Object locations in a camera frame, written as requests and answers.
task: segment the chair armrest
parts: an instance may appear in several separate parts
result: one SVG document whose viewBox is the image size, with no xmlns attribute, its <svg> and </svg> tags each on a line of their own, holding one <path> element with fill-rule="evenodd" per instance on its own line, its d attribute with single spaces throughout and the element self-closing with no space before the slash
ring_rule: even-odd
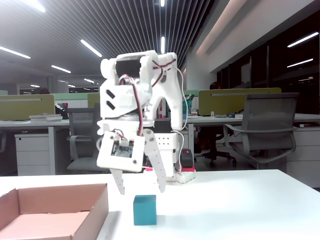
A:
<svg viewBox="0 0 320 240">
<path fill-rule="evenodd" d="M 297 130 L 295 126 L 292 128 L 283 128 L 283 129 L 273 129 L 273 130 L 242 130 L 242 129 L 237 129 L 232 125 L 225 124 L 224 127 L 228 127 L 229 129 L 239 132 L 239 133 L 245 133 L 245 134 L 272 134 L 272 133 L 288 133 L 288 132 L 293 132 Z"/>
<path fill-rule="evenodd" d="M 76 161 L 79 159 L 76 142 L 92 142 L 92 139 L 90 136 L 78 135 L 78 136 L 70 136 L 69 141 L 70 141 L 70 148 L 71 148 L 72 155 L 74 157 L 74 160 Z"/>
</svg>

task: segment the chair backrest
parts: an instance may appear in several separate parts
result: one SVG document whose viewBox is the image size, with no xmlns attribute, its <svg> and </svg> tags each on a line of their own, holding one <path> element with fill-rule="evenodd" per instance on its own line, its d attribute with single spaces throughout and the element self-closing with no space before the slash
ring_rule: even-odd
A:
<svg viewBox="0 0 320 240">
<path fill-rule="evenodd" d="M 68 108 L 71 136 L 91 136 L 94 108 Z"/>
<path fill-rule="evenodd" d="M 292 129 L 299 93 L 250 93 L 246 97 L 242 130 Z M 292 149 L 293 132 L 242 133 L 243 147 L 250 151 Z"/>
</svg>

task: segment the table surface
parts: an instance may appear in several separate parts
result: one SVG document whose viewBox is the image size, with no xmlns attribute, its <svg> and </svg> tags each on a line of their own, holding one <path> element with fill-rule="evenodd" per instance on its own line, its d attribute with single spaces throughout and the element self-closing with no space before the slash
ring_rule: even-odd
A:
<svg viewBox="0 0 320 240">
<path fill-rule="evenodd" d="M 124 174 L 120 195 L 111 174 L 0 177 L 12 188 L 108 183 L 109 214 L 97 240 L 319 239 L 320 193 L 279 170 L 197 172 L 164 193 L 143 174 Z M 156 194 L 157 225 L 134 226 L 135 195 Z"/>
<path fill-rule="evenodd" d="M 0 121 L 0 128 L 32 128 L 32 127 L 55 127 L 69 126 L 69 120 L 57 121 Z"/>
<path fill-rule="evenodd" d="M 296 113 L 294 116 L 295 122 L 306 122 L 306 121 L 320 121 L 320 115 L 317 114 L 303 114 Z M 188 116 L 188 123 L 241 123 L 242 118 L 232 117 L 214 117 L 214 116 Z"/>
</svg>

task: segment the green desk divider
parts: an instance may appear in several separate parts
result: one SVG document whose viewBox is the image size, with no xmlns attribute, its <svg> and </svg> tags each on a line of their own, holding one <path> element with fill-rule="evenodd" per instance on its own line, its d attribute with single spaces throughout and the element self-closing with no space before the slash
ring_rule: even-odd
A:
<svg viewBox="0 0 320 240">
<path fill-rule="evenodd" d="M 199 91 L 199 115 L 235 113 L 245 108 L 247 94 L 281 93 L 281 88 L 216 89 Z"/>
<path fill-rule="evenodd" d="M 88 94 L 88 108 L 94 108 L 95 103 L 100 103 L 100 93 L 89 93 Z"/>
<path fill-rule="evenodd" d="M 55 97 L 42 95 L 0 95 L 0 120 L 29 120 L 30 115 L 55 114 Z"/>
</svg>

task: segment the cable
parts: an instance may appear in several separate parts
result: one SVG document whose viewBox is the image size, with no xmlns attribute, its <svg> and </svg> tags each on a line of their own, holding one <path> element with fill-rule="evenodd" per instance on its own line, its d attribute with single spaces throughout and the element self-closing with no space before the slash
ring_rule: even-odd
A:
<svg viewBox="0 0 320 240">
<path fill-rule="evenodd" d="M 95 143 L 95 146 L 99 151 L 100 151 L 100 142 L 102 141 L 103 137 L 104 137 L 103 135 L 101 137 L 99 137 L 99 139 Z"/>
<path fill-rule="evenodd" d="M 177 130 L 172 130 L 171 132 L 172 132 L 172 133 L 180 134 L 181 137 L 182 137 L 182 145 L 181 145 L 181 147 L 180 147 L 180 152 L 179 152 L 179 165 L 180 165 L 180 170 L 178 171 L 178 173 L 181 173 L 181 172 L 182 172 L 181 153 L 182 153 L 182 148 L 184 147 L 184 144 L 185 144 L 185 136 L 184 136 L 181 132 L 179 132 L 179 131 L 177 131 Z"/>
<path fill-rule="evenodd" d="M 180 131 L 182 131 L 185 127 L 186 127 L 186 125 L 187 125 L 187 121 L 188 121 L 188 103 L 187 103 L 187 99 L 186 99 L 186 96 L 185 96 L 185 92 L 184 92 L 184 75 L 183 75 L 183 73 L 180 71 L 180 69 L 179 68 L 177 68 L 177 67 L 173 67 L 175 70 L 177 70 L 179 73 L 180 73 L 180 75 L 181 75 L 181 92 L 182 92 L 182 96 L 183 96 L 183 99 L 184 99 L 184 101 L 185 101 L 185 107 L 186 107 L 186 117 L 185 117 L 185 123 L 184 123 L 184 126 L 181 128 L 181 130 Z"/>
<path fill-rule="evenodd" d="M 138 108 L 138 112 L 139 112 L 139 130 L 138 130 L 138 136 L 142 135 L 142 131 L 143 131 L 143 125 L 144 125 L 144 116 L 143 116 L 143 112 L 142 112 L 142 108 L 140 105 L 140 101 L 139 101 L 139 97 L 138 97 L 138 93 L 137 93 L 137 89 L 136 89 L 136 84 L 134 79 L 127 75 L 127 74 L 123 74 L 120 78 L 119 81 L 121 82 L 122 79 L 128 78 L 132 84 L 133 87 L 133 93 L 134 93 L 134 97 L 135 97 L 135 101 L 136 101 L 136 105 Z"/>
<path fill-rule="evenodd" d="M 158 67 L 156 69 L 161 69 L 161 73 L 159 75 L 159 77 L 156 79 L 156 81 L 154 82 L 154 84 L 152 84 L 152 87 L 154 87 L 163 77 L 164 77 L 164 69 L 158 64 L 156 63 L 155 61 L 152 61 L 155 65 L 157 65 Z"/>
</svg>

